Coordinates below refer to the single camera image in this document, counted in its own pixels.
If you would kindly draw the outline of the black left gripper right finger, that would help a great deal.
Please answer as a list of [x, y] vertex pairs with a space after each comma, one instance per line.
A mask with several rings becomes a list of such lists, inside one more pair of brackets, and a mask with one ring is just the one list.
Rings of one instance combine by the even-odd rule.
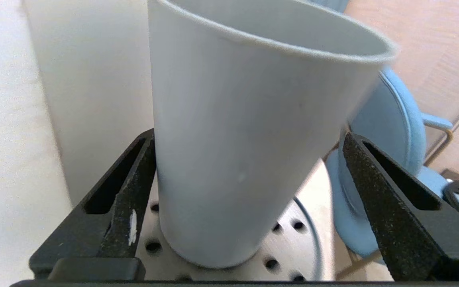
[[459, 281], [457, 209], [363, 136], [343, 156], [393, 279]]

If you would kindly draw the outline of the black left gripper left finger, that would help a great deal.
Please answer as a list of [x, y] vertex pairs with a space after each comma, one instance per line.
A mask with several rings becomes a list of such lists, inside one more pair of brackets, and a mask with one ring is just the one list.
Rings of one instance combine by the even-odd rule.
[[154, 130], [141, 133], [33, 253], [35, 279], [143, 280], [135, 253], [155, 174]]

